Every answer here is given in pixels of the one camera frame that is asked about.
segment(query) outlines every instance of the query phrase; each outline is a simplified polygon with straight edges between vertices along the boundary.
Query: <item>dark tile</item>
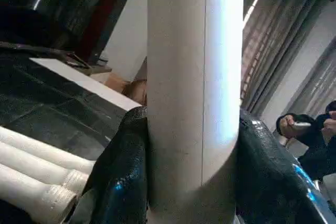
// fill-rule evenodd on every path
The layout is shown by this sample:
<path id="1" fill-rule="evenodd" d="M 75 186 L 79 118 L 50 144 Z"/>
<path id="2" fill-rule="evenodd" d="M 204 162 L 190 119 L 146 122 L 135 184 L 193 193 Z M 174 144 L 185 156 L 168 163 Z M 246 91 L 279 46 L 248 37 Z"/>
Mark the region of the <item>dark tile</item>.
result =
<path id="1" fill-rule="evenodd" d="M 84 98 L 87 105 L 93 108 L 96 111 L 99 111 L 106 116 L 117 116 L 123 118 L 126 114 L 126 111 L 113 103 L 108 102 L 107 100 L 101 98 L 96 94 L 90 94 Z"/>
<path id="2" fill-rule="evenodd" d="M 55 107 L 55 110 L 74 120 L 89 126 L 102 136 L 112 139 L 118 130 L 121 119 L 113 114 L 109 116 L 87 106 L 84 102 L 71 100 Z"/>
<path id="3" fill-rule="evenodd" d="M 72 150 L 72 152 L 76 150 L 71 141 L 78 134 L 81 138 L 76 140 L 76 147 L 80 147 L 80 144 L 83 148 L 100 146 L 103 151 L 103 146 L 107 144 L 106 138 L 91 128 L 46 106 L 11 122 L 6 125 L 6 128 L 63 150 Z"/>

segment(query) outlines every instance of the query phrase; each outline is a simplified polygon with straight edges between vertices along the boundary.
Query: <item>hair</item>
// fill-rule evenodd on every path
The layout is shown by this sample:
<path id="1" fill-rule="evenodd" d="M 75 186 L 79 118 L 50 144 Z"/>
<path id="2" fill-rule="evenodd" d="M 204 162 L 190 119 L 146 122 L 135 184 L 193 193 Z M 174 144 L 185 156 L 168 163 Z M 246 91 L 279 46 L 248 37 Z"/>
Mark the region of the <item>hair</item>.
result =
<path id="1" fill-rule="evenodd" d="M 336 100 L 329 103 L 326 107 L 326 114 L 329 114 L 330 111 L 336 111 Z"/>

